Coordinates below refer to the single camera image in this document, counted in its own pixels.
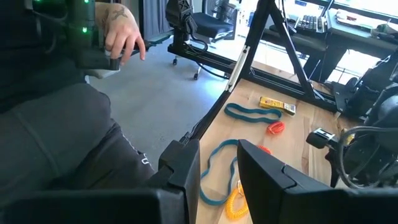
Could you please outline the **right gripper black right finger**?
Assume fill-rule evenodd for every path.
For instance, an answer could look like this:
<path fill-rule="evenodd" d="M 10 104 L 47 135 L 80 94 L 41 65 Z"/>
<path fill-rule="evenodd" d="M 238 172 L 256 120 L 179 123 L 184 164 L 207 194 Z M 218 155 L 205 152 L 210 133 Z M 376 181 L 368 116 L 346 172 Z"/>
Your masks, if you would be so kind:
<path fill-rule="evenodd" d="M 333 189 L 245 139 L 238 167 L 253 223 L 338 223 Z"/>

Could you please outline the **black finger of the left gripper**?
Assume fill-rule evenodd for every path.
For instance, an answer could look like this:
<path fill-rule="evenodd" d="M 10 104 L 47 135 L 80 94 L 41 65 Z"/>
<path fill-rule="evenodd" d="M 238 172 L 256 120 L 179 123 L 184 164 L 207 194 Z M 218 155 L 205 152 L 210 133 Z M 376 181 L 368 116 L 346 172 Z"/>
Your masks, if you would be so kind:
<path fill-rule="evenodd" d="M 326 154 L 325 159 L 330 163 L 331 166 L 330 187 L 335 188 L 340 178 L 340 173 L 338 168 L 338 153 L 334 149 L 329 148 L 329 151 Z"/>

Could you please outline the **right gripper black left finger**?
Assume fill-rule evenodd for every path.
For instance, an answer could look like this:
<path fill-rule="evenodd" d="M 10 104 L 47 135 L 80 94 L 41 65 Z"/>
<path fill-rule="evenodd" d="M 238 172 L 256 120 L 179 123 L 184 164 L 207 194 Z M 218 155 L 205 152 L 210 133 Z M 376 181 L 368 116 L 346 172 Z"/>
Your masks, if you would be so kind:
<path fill-rule="evenodd" d="M 173 140 L 159 157 L 149 179 L 154 189 L 153 223 L 195 223 L 200 191 L 200 143 Z"/>

